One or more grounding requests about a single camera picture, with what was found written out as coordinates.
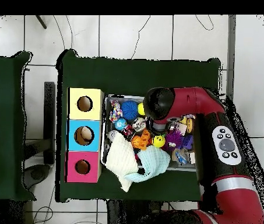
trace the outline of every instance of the circular hole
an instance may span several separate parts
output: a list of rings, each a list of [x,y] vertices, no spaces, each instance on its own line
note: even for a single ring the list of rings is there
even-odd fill
[[[77,173],[87,174],[90,171],[90,164],[86,160],[80,160],[76,163],[75,169],[76,169]]]
[[[82,96],[77,101],[77,107],[80,111],[90,111],[92,109],[92,100],[88,96]]]
[[[79,127],[74,134],[77,144],[89,145],[94,139],[94,132],[88,126]]]

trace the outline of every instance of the yellow ball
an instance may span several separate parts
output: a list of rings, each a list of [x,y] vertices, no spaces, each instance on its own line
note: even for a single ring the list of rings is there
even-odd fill
[[[163,147],[165,145],[165,137],[163,136],[155,136],[153,138],[153,146],[160,148]]]
[[[142,116],[145,116],[143,103],[138,105],[138,113]]]

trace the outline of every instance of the orange toy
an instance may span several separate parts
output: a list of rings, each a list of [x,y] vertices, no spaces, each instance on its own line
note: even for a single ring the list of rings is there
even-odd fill
[[[141,136],[141,141],[139,142],[139,149],[141,150],[146,150],[146,146],[148,144],[148,141],[149,141],[149,138],[150,138],[150,133],[148,132],[147,129],[144,129],[143,130],[143,133],[142,133],[142,136]]]
[[[132,140],[131,140],[131,143],[132,143],[132,146],[133,148],[136,148],[136,149],[139,149],[139,143],[141,141],[141,137],[140,136],[133,136]]]
[[[140,136],[134,136],[131,140],[132,142],[132,146],[136,149],[141,149],[141,150],[146,150],[146,146],[149,142],[149,138],[150,138],[150,133],[148,132],[147,129],[143,130],[143,133]]]

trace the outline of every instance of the red robot arm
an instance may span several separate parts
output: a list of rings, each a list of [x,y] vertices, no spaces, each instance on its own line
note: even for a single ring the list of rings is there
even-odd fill
[[[148,91],[143,106],[149,119],[147,126],[158,134],[182,115],[203,116],[199,123],[203,129],[200,183],[216,191],[214,200],[220,210],[218,214],[194,211],[203,224],[264,224],[264,212],[244,155],[218,98],[201,87],[159,87]]]

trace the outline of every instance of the green mat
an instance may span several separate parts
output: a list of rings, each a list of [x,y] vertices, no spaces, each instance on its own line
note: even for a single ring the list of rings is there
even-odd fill
[[[217,90],[220,68],[218,59],[198,62],[79,58],[74,50],[65,50],[58,58],[57,68],[57,198],[61,201],[67,198],[200,200],[196,173],[188,171],[166,171],[148,181],[133,183],[126,193],[120,189],[116,176],[105,167],[96,184],[65,183],[66,89],[95,88],[101,89],[106,95],[131,96],[144,96],[150,88],[158,86],[201,86]]]
[[[0,199],[33,200],[22,186],[24,112],[22,70],[29,52],[0,57]]]

